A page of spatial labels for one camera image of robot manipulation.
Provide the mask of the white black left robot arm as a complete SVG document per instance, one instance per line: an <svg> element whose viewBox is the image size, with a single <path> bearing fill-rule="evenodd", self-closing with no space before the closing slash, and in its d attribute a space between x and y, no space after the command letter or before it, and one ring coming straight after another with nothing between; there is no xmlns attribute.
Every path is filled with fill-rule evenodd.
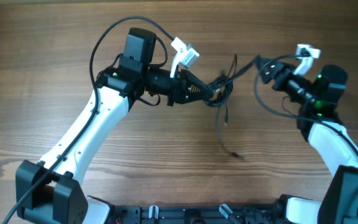
<svg viewBox="0 0 358 224"><path fill-rule="evenodd" d="M131 28L124 51L93 78L93 92L84 110L59 142L38 162L23 161L16 171L13 209L31 223L111 223L114 205L84 194L86 171L111 130L145 92L166 96L168 104L208 100L213 92L189 68L198 51L179 38L172 66L152 63L159 37L145 29Z"/></svg>

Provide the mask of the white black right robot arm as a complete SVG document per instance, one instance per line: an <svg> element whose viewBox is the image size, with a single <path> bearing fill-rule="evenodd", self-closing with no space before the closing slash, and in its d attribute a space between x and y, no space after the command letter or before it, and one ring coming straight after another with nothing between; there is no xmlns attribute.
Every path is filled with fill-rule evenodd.
<svg viewBox="0 0 358 224"><path fill-rule="evenodd" d="M300 104L296 120L301 135L329 169L333 179L322 201L284 195L277 218L286 223L358 223L358 147L350 138L336 108L346 89L347 73L325 65L315 81L295 73L283 57L256 57L256 80Z"/></svg>

